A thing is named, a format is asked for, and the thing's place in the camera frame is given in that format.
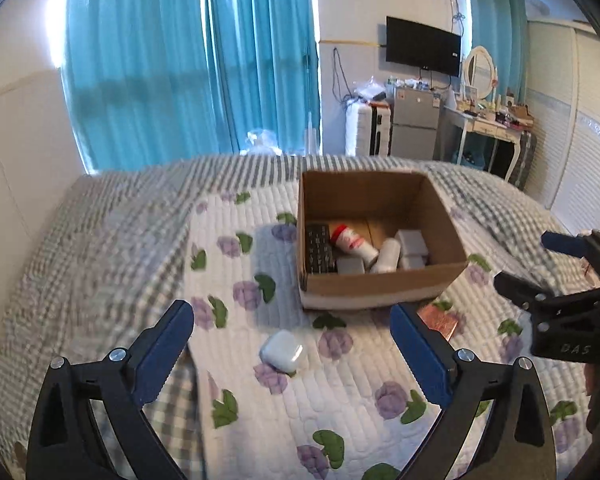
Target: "gray mini fridge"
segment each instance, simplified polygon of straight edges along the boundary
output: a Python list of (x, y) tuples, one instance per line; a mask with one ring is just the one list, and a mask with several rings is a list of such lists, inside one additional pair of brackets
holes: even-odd
[(440, 97), (429, 91), (397, 88), (394, 93), (391, 156), (433, 160)]

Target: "blue gripper pad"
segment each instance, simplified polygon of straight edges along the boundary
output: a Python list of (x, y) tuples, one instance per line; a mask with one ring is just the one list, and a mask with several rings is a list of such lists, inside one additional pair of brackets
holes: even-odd
[(453, 397), (449, 376), (433, 348), (400, 305), (391, 309), (390, 330), (427, 400), (444, 410)]
[[(167, 316), (171, 319), (163, 323)], [(175, 313), (168, 310), (158, 324), (150, 330), (158, 330), (160, 333), (136, 367), (136, 383), (132, 398), (138, 407), (157, 399), (191, 336), (193, 309), (190, 304), (183, 301)]]
[(542, 237), (542, 246), (554, 253), (567, 254), (575, 258), (584, 258), (587, 255), (587, 243), (581, 236), (569, 236), (560, 233), (545, 232)]

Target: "green leaf print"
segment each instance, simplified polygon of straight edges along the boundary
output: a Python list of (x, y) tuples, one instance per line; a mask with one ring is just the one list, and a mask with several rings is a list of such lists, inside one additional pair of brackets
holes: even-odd
[(222, 390), (222, 402), (215, 399), (213, 407), (211, 416), (214, 420), (214, 428), (228, 426), (238, 420), (238, 402), (229, 390)]
[(253, 237), (247, 233), (236, 233), (238, 241), (240, 242), (240, 250), (242, 254), (249, 254), (251, 247), (253, 247)]
[(486, 412), (487, 408), (489, 407), (489, 404), (491, 404), (490, 400), (483, 400), (480, 404), (478, 404), (478, 409), (475, 412), (474, 418), (478, 418), (484, 412)]
[(551, 425), (554, 425), (558, 419), (564, 421), (565, 418), (575, 415), (576, 413), (578, 413), (578, 407), (575, 402), (572, 400), (561, 400), (549, 412)]
[(407, 411), (400, 417), (400, 422), (403, 424), (409, 424), (418, 420), (424, 415), (427, 409), (427, 403), (422, 400), (422, 397), (419, 396), (416, 390), (411, 390), (410, 393), (413, 400), (407, 401)]
[(331, 330), (332, 328), (346, 328), (347, 324), (343, 319), (339, 317), (332, 316), (330, 312), (325, 312), (324, 314), (320, 314), (317, 318), (314, 319), (314, 328), (318, 330), (322, 330), (326, 328), (327, 330)]
[(491, 272), (491, 267), (489, 266), (489, 264), (487, 263), (487, 260), (485, 259), (484, 256), (482, 256), (481, 254), (469, 254), (469, 257), (467, 258), (471, 263), (477, 264), (478, 266), (482, 267), (482, 269), (486, 272)]
[(194, 254), (191, 257), (191, 270), (205, 270), (206, 269), (206, 251), (204, 249), (198, 251), (198, 254)]
[(522, 334), (522, 327), (512, 319), (505, 319), (498, 327), (498, 334), (520, 335)]
[(273, 281), (271, 276), (268, 274), (256, 274), (253, 277), (260, 286), (262, 291), (262, 299), (265, 303), (270, 303), (273, 297), (276, 295), (276, 282)]
[(381, 462), (367, 469), (362, 475), (362, 480), (395, 480), (399, 474), (399, 469)]
[(235, 197), (235, 205), (244, 204), (248, 199), (251, 198), (251, 193), (245, 191), (244, 193), (238, 193)]
[(288, 212), (280, 213), (278, 216), (276, 216), (276, 220), (287, 225), (298, 225), (298, 219), (296, 219), (296, 216)]
[(226, 318), (229, 314), (226, 306), (219, 298), (216, 298), (215, 296), (209, 296), (207, 299), (209, 300), (209, 303), (211, 303), (211, 311), (214, 313), (214, 317), (216, 318), (216, 328), (225, 328)]
[(331, 430), (318, 430), (314, 440), (324, 446), (322, 453), (329, 459), (331, 469), (338, 469), (344, 462), (344, 439)]
[(438, 310), (442, 312), (446, 312), (447, 310), (451, 310), (454, 304), (451, 301), (447, 300), (437, 300), (433, 302), (433, 306), (435, 306)]

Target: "black flat screen tv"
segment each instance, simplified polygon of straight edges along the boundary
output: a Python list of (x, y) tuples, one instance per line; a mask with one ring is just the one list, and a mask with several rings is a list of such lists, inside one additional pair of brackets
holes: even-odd
[(386, 60), (453, 77), (460, 73), (461, 37), (429, 25), (386, 17)]

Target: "plastic bag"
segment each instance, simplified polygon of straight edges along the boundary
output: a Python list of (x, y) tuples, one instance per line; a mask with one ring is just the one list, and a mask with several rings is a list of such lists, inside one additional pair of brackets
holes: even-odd
[(380, 94), (386, 95), (384, 85), (378, 84), (373, 76), (366, 83), (357, 85), (355, 93), (367, 101), (373, 101)]
[(246, 144), (247, 148), (240, 151), (241, 155), (282, 155), (276, 133), (271, 130), (251, 130), (247, 134)]

